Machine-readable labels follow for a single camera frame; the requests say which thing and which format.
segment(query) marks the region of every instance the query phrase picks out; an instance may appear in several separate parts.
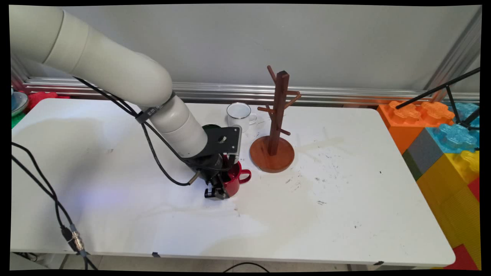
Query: white table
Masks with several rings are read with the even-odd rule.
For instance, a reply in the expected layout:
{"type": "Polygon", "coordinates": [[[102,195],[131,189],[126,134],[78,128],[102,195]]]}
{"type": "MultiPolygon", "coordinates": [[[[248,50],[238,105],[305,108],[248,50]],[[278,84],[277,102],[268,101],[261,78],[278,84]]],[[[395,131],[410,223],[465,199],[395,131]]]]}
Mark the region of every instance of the white table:
{"type": "MultiPolygon", "coordinates": [[[[227,105],[188,104],[199,123],[226,126],[227,105]]],[[[205,184],[172,184],[135,119],[109,101],[46,99],[13,130],[29,148],[91,254],[445,266],[455,256],[379,114],[372,109],[289,107],[282,135],[295,148],[286,171],[252,171],[230,199],[205,184]]],[[[193,173],[150,133],[179,181],[193,173]]],[[[35,173],[29,158],[12,153],[35,173]]],[[[12,162],[11,251],[69,253],[53,201],[12,162]]]]}

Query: yellow toy block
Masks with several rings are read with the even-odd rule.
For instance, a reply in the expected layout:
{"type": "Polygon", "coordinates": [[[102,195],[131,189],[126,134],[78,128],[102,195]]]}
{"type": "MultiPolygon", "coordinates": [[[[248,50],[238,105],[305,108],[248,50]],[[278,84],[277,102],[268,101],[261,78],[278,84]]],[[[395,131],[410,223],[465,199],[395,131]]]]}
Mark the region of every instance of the yellow toy block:
{"type": "Polygon", "coordinates": [[[467,186],[449,155],[443,154],[421,177],[425,177],[428,186],[438,204],[442,204],[451,196],[467,186]]]}
{"type": "Polygon", "coordinates": [[[435,197],[433,196],[431,190],[428,187],[428,181],[425,177],[421,177],[417,181],[418,187],[421,190],[421,193],[426,199],[426,202],[428,203],[428,206],[430,207],[431,211],[433,212],[433,215],[435,216],[435,219],[437,220],[438,224],[440,225],[440,228],[447,238],[448,243],[450,244],[451,248],[455,248],[459,245],[462,244],[462,240],[460,240],[457,237],[457,234],[455,233],[455,229],[453,228],[452,224],[446,217],[446,215],[442,212],[440,206],[438,205],[437,201],[435,200],[435,197]]]}
{"type": "Polygon", "coordinates": [[[472,153],[464,150],[460,154],[445,153],[445,155],[467,184],[479,177],[479,151],[472,153]]]}
{"type": "Polygon", "coordinates": [[[441,205],[441,209],[472,260],[481,270],[480,207],[476,197],[466,187],[447,199],[441,205]]]}

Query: red mug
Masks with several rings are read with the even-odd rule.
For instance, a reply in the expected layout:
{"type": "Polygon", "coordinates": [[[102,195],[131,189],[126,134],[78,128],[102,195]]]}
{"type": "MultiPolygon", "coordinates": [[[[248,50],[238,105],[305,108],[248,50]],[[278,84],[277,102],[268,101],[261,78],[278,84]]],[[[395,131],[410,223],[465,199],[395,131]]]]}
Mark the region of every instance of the red mug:
{"type": "Polygon", "coordinates": [[[239,190],[239,185],[250,180],[252,174],[248,169],[242,169],[241,163],[237,161],[230,170],[227,172],[230,181],[223,182],[223,186],[228,195],[232,197],[239,190]],[[248,174],[245,179],[239,179],[241,175],[248,174]]]}

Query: black mounting plate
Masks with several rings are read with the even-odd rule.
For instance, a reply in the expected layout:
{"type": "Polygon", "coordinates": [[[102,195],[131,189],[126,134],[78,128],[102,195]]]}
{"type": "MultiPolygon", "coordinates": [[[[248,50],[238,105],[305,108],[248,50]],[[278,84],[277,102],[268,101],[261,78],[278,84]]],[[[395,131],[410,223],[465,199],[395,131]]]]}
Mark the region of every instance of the black mounting plate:
{"type": "Polygon", "coordinates": [[[239,127],[209,128],[204,130],[208,136],[205,148],[193,158],[213,154],[234,154],[239,150],[241,129],[239,127]]]}

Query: metal frame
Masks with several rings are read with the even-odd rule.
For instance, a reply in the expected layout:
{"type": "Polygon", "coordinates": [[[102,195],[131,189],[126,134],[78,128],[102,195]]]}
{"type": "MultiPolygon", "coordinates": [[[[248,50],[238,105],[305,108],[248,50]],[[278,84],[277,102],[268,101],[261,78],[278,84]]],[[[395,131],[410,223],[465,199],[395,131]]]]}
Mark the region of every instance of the metal frame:
{"type": "MultiPolygon", "coordinates": [[[[463,75],[481,53],[481,29],[483,7],[476,11],[467,27],[460,34],[442,63],[423,88],[429,90],[451,79],[463,75]]],[[[432,102],[441,102],[447,95],[446,90],[440,90],[433,95],[432,102]]]]}
{"type": "MultiPolygon", "coordinates": [[[[28,93],[56,92],[59,95],[82,99],[103,99],[91,88],[76,79],[29,77],[26,69],[14,54],[10,54],[12,86],[16,90],[28,93]]],[[[406,101],[424,91],[417,90],[386,90],[357,89],[333,87],[292,86],[292,90],[300,91],[302,97],[295,102],[297,106],[338,106],[366,105],[376,106],[391,101],[406,101]]],[[[233,103],[264,105],[272,103],[274,98],[273,85],[246,85],[224,83],[173,83],[173,90],[183,101],[194,103],[233,103]]],[[[479,93],[453,93],[457,102],[479,102],[479,93]]],[[[423,98],[417,103],[430,101],[431,97],[423,98]]]]}

